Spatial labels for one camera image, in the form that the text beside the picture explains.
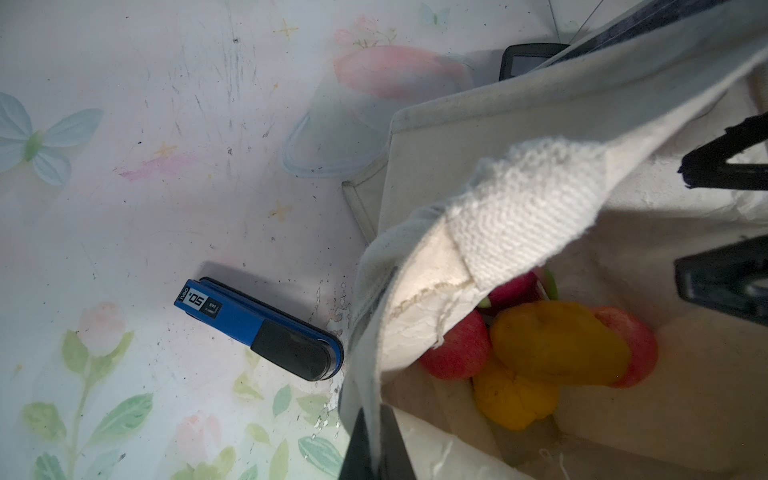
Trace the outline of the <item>yellow pear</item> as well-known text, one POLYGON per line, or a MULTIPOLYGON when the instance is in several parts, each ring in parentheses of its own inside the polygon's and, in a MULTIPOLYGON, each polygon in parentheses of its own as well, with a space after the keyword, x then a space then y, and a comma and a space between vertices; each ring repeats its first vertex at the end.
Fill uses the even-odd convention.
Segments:
POLYGON ((558 385, 519 375, 494 356, 472 378, 472 388, 478 410, 511 431, 550 416, 559 402, 558 385))

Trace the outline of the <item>yellow mango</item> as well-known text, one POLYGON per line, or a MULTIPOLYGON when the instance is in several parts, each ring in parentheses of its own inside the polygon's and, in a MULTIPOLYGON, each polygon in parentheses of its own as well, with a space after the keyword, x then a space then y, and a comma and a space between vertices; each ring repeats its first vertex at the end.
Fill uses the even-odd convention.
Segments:
POLYGON ((614 384, 632 359, 626 342, 575 302, 537 301, 503 310, 490 338, 495 356, 515 373, 556 384, 614 384))

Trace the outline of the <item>red apple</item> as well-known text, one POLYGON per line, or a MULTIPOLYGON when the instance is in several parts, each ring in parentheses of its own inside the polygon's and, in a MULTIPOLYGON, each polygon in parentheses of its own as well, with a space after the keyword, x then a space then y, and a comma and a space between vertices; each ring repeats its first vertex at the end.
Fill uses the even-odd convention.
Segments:
POLYGON ((478 374, 491 354, 491 340, 482 315, 472 311, 427 350, 419 363, 441 380, 466 380, 478 374))
POLYGON ((645 380, 658 361, 658 344, 652 330, 633 315, 616 307, 598 307, 593 313, 601 323, 624 340, 631 353, 625 375, 611 384, 611 387, 629 388, 645 380))

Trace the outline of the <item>pink dragon fruit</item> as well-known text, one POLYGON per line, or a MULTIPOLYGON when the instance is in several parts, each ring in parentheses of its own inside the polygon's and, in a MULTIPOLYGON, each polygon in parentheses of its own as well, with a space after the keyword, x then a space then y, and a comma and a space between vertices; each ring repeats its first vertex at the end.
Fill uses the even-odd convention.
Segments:
POLYGON ((496 315, 521 304, 558 299, 559 292, 553 274, 545 267, 537 267, 496 287, 479 302, 477 309, 486 315, 496 315))

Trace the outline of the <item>cream canvas tote bag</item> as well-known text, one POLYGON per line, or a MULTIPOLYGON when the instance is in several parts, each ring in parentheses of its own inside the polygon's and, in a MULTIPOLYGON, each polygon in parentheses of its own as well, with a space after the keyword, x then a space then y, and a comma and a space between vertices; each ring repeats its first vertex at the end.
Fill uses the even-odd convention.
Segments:
POLYGON ((684 155, 767 114, 763 1, 646 2, 651 27, 399 112, 357 270, 340 416, 390 406, 416 479, 763 479, 767 325, 682 300, 674 261, 767 237, 767 190, 689 189, 684 155), (546 266, 559 296, 658 341, 627 389, 567 386, 553 418, 492 427, 468 383, 414 363, 494 288, 546 266))

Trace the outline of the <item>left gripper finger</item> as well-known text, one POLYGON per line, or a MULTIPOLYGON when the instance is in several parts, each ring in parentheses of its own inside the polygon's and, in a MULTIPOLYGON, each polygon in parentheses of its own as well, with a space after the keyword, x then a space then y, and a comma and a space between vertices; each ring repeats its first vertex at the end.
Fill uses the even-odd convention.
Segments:
POLYGON ((689 189, 766 191, 766 163, 730 163, 745 150, 767 140, 767 114, 745 118, 684 155, 678 173, 689 189))
POLYGON ((682 300, 767 325, 766 236, 679 258, 674 272, 682 300))
POLYGON ((340 470, 340 480, 416 479, 394 410, 382 405, 380 420, 379 432, 369 434, 364 412, 359 411, 340 470))

